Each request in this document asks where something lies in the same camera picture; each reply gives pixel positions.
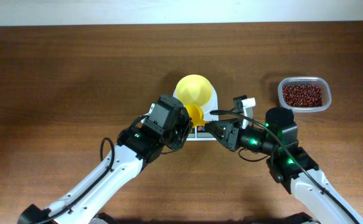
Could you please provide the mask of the yellow measuring scoop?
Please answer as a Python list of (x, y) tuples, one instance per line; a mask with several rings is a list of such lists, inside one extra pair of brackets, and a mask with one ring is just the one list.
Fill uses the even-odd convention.
[(207, 121), (204, 120), (204, 113), (200, 106), (197, 105), (185, 105), (187, 112), (189, 113), (189, 117), (193, 123), (193, 127), (196, 126), (205, 126)]

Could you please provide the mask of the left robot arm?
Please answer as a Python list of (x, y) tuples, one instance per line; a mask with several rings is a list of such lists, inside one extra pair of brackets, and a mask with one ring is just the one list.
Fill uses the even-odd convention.
[(32, 204), (19, 223), (90, 223), (125, 183), (156, 160), (164, 147), (180, 150), (192, 128), (186, 107), (177, 98), (161, 95), (148, 114), (139, 116), (119, 133), (117, 140), (103, 138), (111, 149), (100, 164), (72, 190), (45, 209)]

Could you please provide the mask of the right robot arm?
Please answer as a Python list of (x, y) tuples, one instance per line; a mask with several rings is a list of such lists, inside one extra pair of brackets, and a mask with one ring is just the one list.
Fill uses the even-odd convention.
[(273, 180), (307, 207), (320, 223), (363, 223), (363, 217), (334, 189), (319, 165), (299, 146), (298, 127), (291, 110), (269, 109), (265, 122), (230, 110), (230, 119), (211, 121), (206, 130), (230, 151), (244, 149), (268, 156)]

